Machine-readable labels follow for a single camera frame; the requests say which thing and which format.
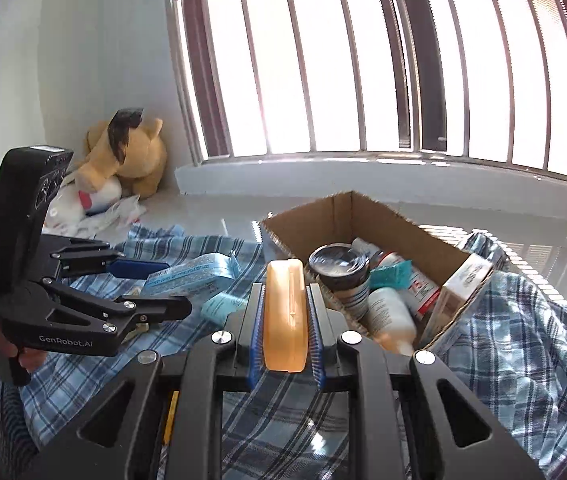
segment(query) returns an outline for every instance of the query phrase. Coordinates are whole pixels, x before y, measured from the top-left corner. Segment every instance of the yellow plush toy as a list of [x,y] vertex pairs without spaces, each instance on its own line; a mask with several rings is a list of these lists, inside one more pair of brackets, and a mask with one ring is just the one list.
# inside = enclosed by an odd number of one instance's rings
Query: yellow plush toy
[[156,193],[166,167],[166,145],[159,137],[161,119],[141,123],[143,108],[119,110],[110,123],[101,121],[86,134],[86,158],[74,174],[77,187],[99,191],[116,175],[123,189],[141,198]]

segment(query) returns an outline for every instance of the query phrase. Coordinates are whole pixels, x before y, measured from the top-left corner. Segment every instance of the silver screw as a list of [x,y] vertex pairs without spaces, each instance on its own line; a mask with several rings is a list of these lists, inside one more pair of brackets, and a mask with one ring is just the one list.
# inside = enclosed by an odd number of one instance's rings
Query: silver screw
[[420,350],[415,354],[415,359],[422,365],[431,365],[435,362],[435,354],[428,350]]
[[217,345],[225,345],[225,343],[229,343],[232,340],[232,333],[227,330],[219,330],[212,334],[212,340]]
[[142,365],[149,365],[156,361],[156,352],[154,350],[144,350],[143,352],[139,352],[137,355],[137,361],[140,362]]
[[360,343],[363,338],[358,332],[348,330],[347,332],[342,333],[341,339],[344,343],[348,343],[348,345],[356,345],[357,343]]

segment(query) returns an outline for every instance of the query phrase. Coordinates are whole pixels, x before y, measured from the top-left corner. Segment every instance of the blue bristle pad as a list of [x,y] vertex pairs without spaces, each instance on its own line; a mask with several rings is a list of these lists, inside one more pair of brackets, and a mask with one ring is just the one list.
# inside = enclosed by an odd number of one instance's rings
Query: blue bristle pad
[[323,388],[326,382],[326,370],[323,365],[323,342],[319,333],[319,322],[317,320],[317,310],[315,302],[310,294],[310,287],[306,287],[306,298],[308,305],[308,349],[310,350],[310,364],[312,365],[312,375],[315,378],[319,389]]
[[265,286],[261,287],[259,306],[256,310],[252,339],[250,339],[250,364],[248,366],[248,381],[250,388],[259,382],[263,372],[263,313],[265,310]]

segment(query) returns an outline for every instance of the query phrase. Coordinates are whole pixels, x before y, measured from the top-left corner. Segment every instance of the teal packet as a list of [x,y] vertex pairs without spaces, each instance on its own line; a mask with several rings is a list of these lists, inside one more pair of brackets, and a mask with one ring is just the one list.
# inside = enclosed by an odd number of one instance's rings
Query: teal packet
[[220,292],[201,305],[201,315],[219,326],[224,326],[228,316],[247,306],[247,300]]
[[410,286],[412,276],[412,261],[405,260],[393,266],[383,266],[370,272],[370,290],[391,286],[397,290]]
[[227,290],[240,273],[234,253],[230,256],[204,254],[186,264],[153,272],[148,276],[141,295],[185,296],[192,306],[200,306]]

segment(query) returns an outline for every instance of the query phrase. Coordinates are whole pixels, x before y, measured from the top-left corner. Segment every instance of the window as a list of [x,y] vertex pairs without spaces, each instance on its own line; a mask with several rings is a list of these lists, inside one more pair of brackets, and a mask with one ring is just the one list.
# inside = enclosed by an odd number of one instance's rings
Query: window
[[174,8],[210,156],[435,152],[567,176],[567,0]]

